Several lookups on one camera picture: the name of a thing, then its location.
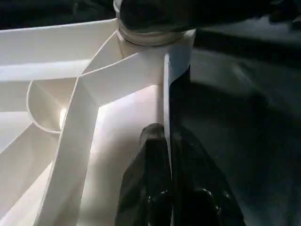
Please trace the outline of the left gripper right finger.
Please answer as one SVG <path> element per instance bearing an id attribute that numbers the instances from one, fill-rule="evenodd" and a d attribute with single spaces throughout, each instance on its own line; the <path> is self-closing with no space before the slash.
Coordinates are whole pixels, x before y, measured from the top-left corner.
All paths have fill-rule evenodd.
<path id="1" fill-rule="evenodd" d="M 175 226 L 244 226 L 242 210 L 220 168 L 187 129 L 171 136 Z"/>

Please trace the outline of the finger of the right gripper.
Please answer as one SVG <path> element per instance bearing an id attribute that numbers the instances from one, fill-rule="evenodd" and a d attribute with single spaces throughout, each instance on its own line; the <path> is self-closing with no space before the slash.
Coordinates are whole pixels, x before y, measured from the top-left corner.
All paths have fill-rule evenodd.
<path id="1" fill-rule="evenodd" d="M 117 18 L 137 33 L 180 32 L 201 26 L 231 24 L 269 16 L 273 22 L 294 19 L 299 0 L 117 0 Z"/>

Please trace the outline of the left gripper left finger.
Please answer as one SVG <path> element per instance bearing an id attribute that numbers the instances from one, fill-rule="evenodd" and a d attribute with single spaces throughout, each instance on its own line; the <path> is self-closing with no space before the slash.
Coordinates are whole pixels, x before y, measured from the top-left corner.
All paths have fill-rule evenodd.
<path id="1" fill-rule="evenodd" d="M 139 151 L 123 175 L 115 225 L 168 226 L 172 208 L 172 180 L 164 126 L 153 123 L 142 130 Z"/>

